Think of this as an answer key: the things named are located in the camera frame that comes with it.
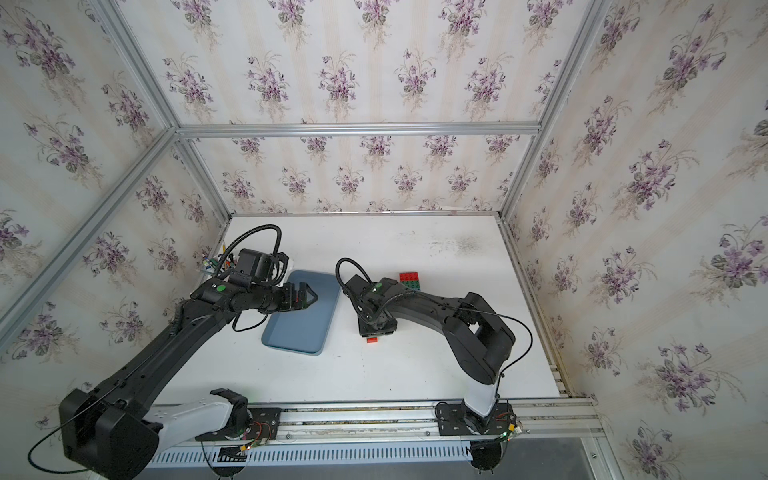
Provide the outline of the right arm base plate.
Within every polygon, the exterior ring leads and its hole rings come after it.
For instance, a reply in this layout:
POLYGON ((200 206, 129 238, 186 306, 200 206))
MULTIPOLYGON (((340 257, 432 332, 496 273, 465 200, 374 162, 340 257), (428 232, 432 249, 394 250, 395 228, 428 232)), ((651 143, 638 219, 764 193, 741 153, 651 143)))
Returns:
POLYGON ((440 401, 434 406, 439 435, 509 437, 519 434, 518 417, 508 402, 497 401, 487 416, 480 416, 464 402, 440 401))

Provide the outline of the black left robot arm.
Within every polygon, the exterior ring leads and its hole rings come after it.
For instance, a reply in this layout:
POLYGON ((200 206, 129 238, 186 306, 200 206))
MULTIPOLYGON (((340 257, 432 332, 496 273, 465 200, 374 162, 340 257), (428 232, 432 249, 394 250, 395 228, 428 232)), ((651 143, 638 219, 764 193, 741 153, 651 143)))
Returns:
POLYGON ((187 361, 242 312, 300 311, 318 299, 301 282, 240 286, 210 278, 176 309, 175 319, 140 353, 93 390, 71 391, 59 405, 64 456, 107 479, 133 479, 170 447, 201 435, 238 440, 252 416, 245 396, 226 388, 167 412, 153 409, 187 361))

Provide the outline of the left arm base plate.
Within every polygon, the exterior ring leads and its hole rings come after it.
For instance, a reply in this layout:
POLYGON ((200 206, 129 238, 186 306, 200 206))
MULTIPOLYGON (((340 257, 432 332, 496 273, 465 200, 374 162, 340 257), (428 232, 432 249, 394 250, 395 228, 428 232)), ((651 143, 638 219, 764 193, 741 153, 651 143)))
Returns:
POLYGON ((262 446, 276 440, 283 410, 276 407, 249 408, 242 426, 234 424, 204 435, 207 441, 244 442, 262 446))

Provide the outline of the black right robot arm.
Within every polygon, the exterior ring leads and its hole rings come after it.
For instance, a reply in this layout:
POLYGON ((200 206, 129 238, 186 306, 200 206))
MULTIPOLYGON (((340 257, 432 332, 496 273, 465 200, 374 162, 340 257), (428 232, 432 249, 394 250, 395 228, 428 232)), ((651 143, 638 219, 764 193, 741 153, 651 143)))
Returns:
POLYGON ((374 282, 360 275, 341 280, 339 285, 364 338, 391 335, 400 320, 441 334, 470 379, 463 399, 465 408, 478 419, 491 416, 498 402, 502 365, 509 359, 516 337, 481 295, 470 292, 462 298, 441 297, 391 278, 374 282))

